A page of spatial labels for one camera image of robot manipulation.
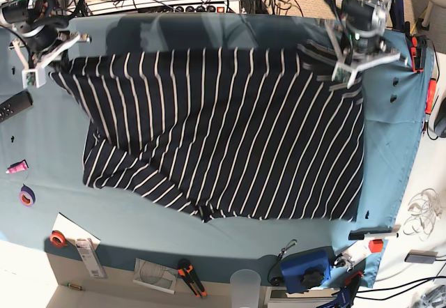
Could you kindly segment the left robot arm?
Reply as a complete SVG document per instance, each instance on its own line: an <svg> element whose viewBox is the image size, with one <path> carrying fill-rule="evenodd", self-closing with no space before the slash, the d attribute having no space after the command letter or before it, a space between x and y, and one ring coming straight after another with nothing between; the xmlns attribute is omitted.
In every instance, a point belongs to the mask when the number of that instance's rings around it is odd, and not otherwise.
<svg viewBox="0 0 446 308"><path fill-rule="evenodd" d="M337 61L332 80L352 87L361 72L408 58L387 43L384 33L391 0L324 0L335 22L324 24Z"/></svg>

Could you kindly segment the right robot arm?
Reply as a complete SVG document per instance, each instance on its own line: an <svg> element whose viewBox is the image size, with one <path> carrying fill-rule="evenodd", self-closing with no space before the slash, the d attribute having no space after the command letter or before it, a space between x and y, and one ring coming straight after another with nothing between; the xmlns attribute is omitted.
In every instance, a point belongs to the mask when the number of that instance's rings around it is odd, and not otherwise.
<svg viewBox="0 0 446 308"><path fill-rule="evenodd" d="M57 0L1 0L1 28L13 36L8 48L22 63L23 88L46 84L47 67L59 69L71 47L91 42L90 35L66 29L84 5L79 0L70 13L58 14Z"/></svg>

